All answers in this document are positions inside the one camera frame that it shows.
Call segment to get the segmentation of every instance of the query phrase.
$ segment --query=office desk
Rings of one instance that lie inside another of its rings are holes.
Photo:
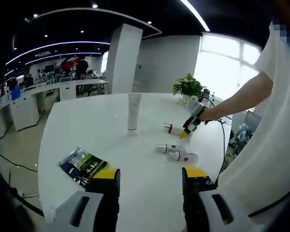
[[[181,126],[187,108],[172,94],[143,93],[138,129],[128,133],[128,94],[87,97],[56,103],[48,117],[39,155],[39,193],[46,220],[77,190],[84,190],[59,167],[77,146],[121,169],[117,232],[178,232],[185,227],[182,167],[197,166],[216,180],[223,162],[219,122],[203,123],[190,138],[167,133],[164,122]],[[231,126],[224,124],[225,147]],[[196,164],[169,160],[155,143],[185,144]]]
[[[45,92],[59,89],[60,101],[76,98],[76,86],[86,84],[107,84],[100,79],[75,80],[47,85],[46,82],[30,86],[21,91],[20,98],[12,101],[11,94],[0,98],[0,138],[4,136],[11,119],[17,131],[38,124],[44,110]]]

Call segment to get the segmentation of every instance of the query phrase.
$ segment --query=black ceiling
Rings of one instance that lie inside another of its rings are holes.
[[[239,37],[260,46],[265,45],[270,21],[256,1],[189,1],[203,17],[211,32]],[[116,14],[92,11],[90,9],[94,3],[98,4],[98,9],[122,13],[143,22],[151,21],[153,27],[162,31],[155,37],[201,35],[204,32],[201,24],[180,0],[13,1],[2,6],[0,19],[1,74],[7,73],[8,69],[25,68],[26,62],[37,59],[35,55],[44,51],[50,51],[51,55],[74,52],[103,53],[109,49],[109,45],[64,44],[30,52],[5,65],[6,62],[24,52],[48,44],[71,41],[109,43],[114,29],[123,23],[142,28],[143,37],[158,32],[146,23]],[[65,8],[74,8],[74,10],[43,16],[47,12]]]

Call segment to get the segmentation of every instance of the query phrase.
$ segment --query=plant pot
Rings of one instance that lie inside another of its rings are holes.
[[[183,101],[187,102],[189,100],[190,96],[189,95],[183,95]]]

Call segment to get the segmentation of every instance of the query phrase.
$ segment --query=yellow nozzle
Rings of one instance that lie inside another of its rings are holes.
[[[180,136],[179,136],[179,139],[183,139],[183,138],[187,138],[189,136],[189,134],[185,131],[183,131]]]

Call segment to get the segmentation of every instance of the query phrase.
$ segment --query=ceiling light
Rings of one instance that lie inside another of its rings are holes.
[[[53,44],[45,45],[45,46],[42,46],[42,47],[34,48],[34,49],[30,50],[30,51],[27,51],[27,52],[25,52],[23,54],[20,54],[19,56],[15,57],[15,58],[11,59],[9,62],[5,63],[5,65],[11,63],[13,60],[16,60],[17,58],[19,58],[19,57],[21,57],[21,56],[23,56],[25,54],[28,54],[29,52],[33,52],[33,51],[38,50],[38,49],[42,49],[42,48],[46,48],[46,47],[51,47],[51,46],[55,46],[55,45],[60,45],[60,44],[74,44],[74,43],[75,44],[80,44],[80,43],[87,43],[87,44],[89,43],[89,44],[92,44],[93,43],[93,44],[107,44],[107,45],[110,45],[110,43],[97,42],[97,41],[73,41],[73,42],[53,43]]]
[[[36,61],[39,61],[41,59],[47,59],[47,58],[51,58],[51,57],[59,57],[61,58],[61,56],[66,56],[66,55],[78,55],[78,54],[99,54],[101,55],[101,52],[74,52],[74,53],[65,53],[65,54],[59,54],[59,55],[53,55],[53,56],[49,56],[49,57],[44,57],[44,58],[40,58],[40,59],[36,59],[30,62],[27,62],[26,64],[30,64]]]
[[[7,76],[8,74],[10,74],[11,72],[13,72],[14,70],[9,71],[8,73],[6,73],[4,76]]]
[[[193,13],[193,15],[197,18],[197,20],[201,23],[202,27],[206,31],[210,31],[207,24],[205,23],[204,19],[201,17],[199,12],[191,5],[191,3],[188,0],[180,0],[190,11]]]

